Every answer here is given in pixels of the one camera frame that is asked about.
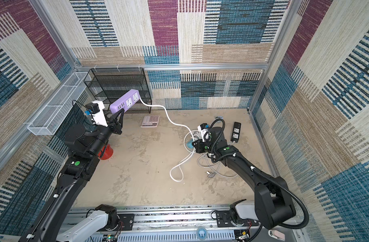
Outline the pink calculator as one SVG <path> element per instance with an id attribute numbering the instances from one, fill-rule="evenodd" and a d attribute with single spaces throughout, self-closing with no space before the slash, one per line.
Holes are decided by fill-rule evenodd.
<path id="1" fill-rule="evenodd" d="M 159 116 L 144 116 L 141 127 L 142 128 L 156 128 L 159 125 Z"/>

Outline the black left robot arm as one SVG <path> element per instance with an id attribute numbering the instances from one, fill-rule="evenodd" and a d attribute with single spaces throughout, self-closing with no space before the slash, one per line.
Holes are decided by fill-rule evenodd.
<path id="1" fill-rule="evenodd" d="M 89 131 L 83 124 L 70 127 L 65 134 L 68 159 L 57 177 L 57 185 L 35 222 L 21 242 L 54 242 L 70 208 L 92 178 L 100 161 L 99 153 L 112 134 L 122 133 L 124 110 L 106 117 L 107 126 Z"/>

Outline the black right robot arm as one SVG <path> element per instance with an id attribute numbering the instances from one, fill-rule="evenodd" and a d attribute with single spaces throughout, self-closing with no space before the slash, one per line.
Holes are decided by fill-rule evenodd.
<path id="1" fill-rule="evenodd" d="M 232 145 L 228 145 L 221 127 L 208 125 L 198 126 L 201 136 L 192 143 L 197 153 L 210 152 L 214 162 L 235 171 L 254 191 L 254 208 L 249 210 L 267 229 L 281 226 L 288 229 L 299 229 L 299 225 L 287 224 L 286 221 L 296 216 L 293 203 L 295 195 L 289 190 L 286 181 L 281 177 L 272 177 L 258 169 L 248 161 L 242 153 Z"/>

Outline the black power strip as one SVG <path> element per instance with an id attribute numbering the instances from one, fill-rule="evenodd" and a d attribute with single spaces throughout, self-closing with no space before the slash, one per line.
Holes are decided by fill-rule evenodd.
<path id="1" fill-rule="evenodd" d="M 233 125 L 231 142 L 237 143 L 239 141 L 240 131 L 241 131 L 241 123 L 235 122 Z"/>

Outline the red pen cup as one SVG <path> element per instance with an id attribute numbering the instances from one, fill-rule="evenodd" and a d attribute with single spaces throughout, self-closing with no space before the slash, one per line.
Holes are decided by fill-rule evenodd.
<path id="1" fill-rule="evenodd" d="M 100 160 L 108 160 L 113 155 L 113 149 L 110 146 L 110 144 L 107 144 L 105 147 L 102 148 L 102 150 L 99 152 L 99 159 Z"/>

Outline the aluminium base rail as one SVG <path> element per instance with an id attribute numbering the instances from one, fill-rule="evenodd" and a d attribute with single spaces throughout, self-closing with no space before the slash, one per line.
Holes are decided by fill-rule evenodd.
<path id="1" fill-rule="evenodd" d="M 104 228 L 107 215 L 74 208 L 55 233 L 55 242 L 307 242 L 306 233 L 260 228 L 256 218 L 232 222 L 227 205 L 122 207 Z"/>

